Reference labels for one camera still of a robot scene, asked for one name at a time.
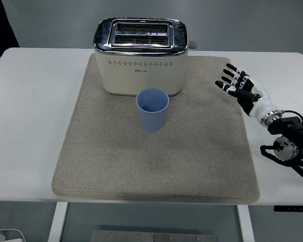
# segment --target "cream toaster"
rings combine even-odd
[[[161,88],[173,96],[183,87],[189,48],[185,25],[173,19],[109,18],[93,40],[102,86],[111,94],[136,96]]]

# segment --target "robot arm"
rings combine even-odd
[[[293,168],[303,177],[303,117],[295,111],[279,110],[270,102],[265,89],[244,71],[227,64],[216,85],[223,91],[237,98],[243,111],[257,121],[272,135],[281,134],[272,146],[261,146],[261,154],[278,164]],[[283,118],[286,112],[295,113],[295,117]],[[267,152],[274,150],[275,156]]]

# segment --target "cup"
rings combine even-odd
[[[136,104],[143,127],[155,132],[163,126],[170,98],[159,88],[147,88],[138,93]]]

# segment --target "mat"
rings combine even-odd
[[[189,56],[163,127],[143,129],[135,97],[104,90],[90,57],[52,181],[97,200],[248,204],[259,198],[241,108],[215,85],[227,58]]]

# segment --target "table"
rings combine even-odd
[[[58,155],[93,49],[12,48],[0,59],[0,200],[115,202],[61,197],[51,190]],[[255,77],[280,109],[303,115],[303,55],[190,51],[223,56]],[[260,154],[272,136],[244,114],[261,196],[254,204],[303,205],[303,178]]]

